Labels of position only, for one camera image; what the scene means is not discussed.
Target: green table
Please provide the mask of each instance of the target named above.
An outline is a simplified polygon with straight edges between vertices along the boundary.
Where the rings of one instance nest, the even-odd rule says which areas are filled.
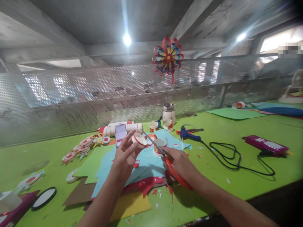
[[[281,186],[303,178],[303,120],[283,116],[265,116],[241,121],[233,121],[211,113],[199,113],[197,117],[183,117],[177,119],[174,129],[179,129],[183,124],[192,124],[196,128],[204,128],[205,131],[196,135],[208,144],[209,142],[231,143],[243,155],[242,165],[254,168],[261,172],[265,169],[258,162],[256,155],[259,151],[246,144],[242,137],[258,135],[265,139],[283,144],[289,147],[291,155],[285,158],[264,158],[276,175],[274,177],[259,176],[241,169],[233,172],[222,166],[214,155],[201,143],[187,140],[192,144],[193,150],[187,150],[189,158],[194,165],[220,187],[230,193],[244,199],[250,199],[269,192]],[[22,172],[29,166],[44,160],[50,160],[50,164],[44,168],[46,175],[29,190],[45,190],[55,186],[58,190],[55,198],[44,208],[32,212],[29,210],[20,220],[17,226],[71,226],[78,222],[84,214],[80,204],[72,209],[64,210],[62,206],[68,195],[76,187],[77,183],[67,184],[66,176],[81,162],[78,160],[61,165],[63,155],[69,152],[76,144],[91,133],[53,139],[43,142],[30,143],[0,149],[0,191],[11,190],[25,177]],[[183,187],[173,187],[174,204],[168,189],[161,188],[162,197],[150,194],[149,201],[152,210],[137,214],[130,219],[130,226],[177,226],[206,216],[215,209],[195,192],[190,192]],[[113,226],[128,226],[125,219],[112,222]]]

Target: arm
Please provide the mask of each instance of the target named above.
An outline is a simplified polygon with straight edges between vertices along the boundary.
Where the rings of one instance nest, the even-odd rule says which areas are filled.
[[[110,173],[89,209],[78,223],[80,226],[107,226],[116,203],[134,168],[136,158],[142,149],[131,140],[135,130],[130,132],[116,150]]]
[[[175,171],[208,200],[231,226],[278,226],[246,201],[230,194],[204,177],[183,151],[174,148],[163,148],[163,150],[173,157],[172,166]]]

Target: perforated metal railing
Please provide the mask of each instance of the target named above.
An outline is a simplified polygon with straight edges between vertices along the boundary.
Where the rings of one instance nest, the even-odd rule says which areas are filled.
[[[147,122],[158,119],[168,102],[177,105],[180,115],[239,100],[273,99],[281,86],[255,79],[274,59],[184,60],[174,85],[171,76],[154,72],[153,64],[1,74],[0,146],[89,132],[110,122]]]

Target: phone screen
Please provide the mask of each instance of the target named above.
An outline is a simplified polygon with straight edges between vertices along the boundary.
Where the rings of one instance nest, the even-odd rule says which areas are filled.
[[[119,147],[119,145],[121,144],[122,140],[127,135],[126,125],[125,124],[116,125],[115,126],[115,131],[116,131],[116,146]]]

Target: hanging paper flower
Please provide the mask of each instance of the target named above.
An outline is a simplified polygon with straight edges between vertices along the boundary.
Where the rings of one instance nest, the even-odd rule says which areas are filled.
[[[157,64],[155,71],[159,75],[164,74],[172,75],[171,83],[174,84],[174,73],[176,68],[181,67],[181,60],[183,60],[182,46],[177,46],[178,40],[175,38],[172,41],[169,37],[166,37],[162,41],[162,47],[156,46],[154,48],[154,53],[156,56],[152,58],[152,62]]]

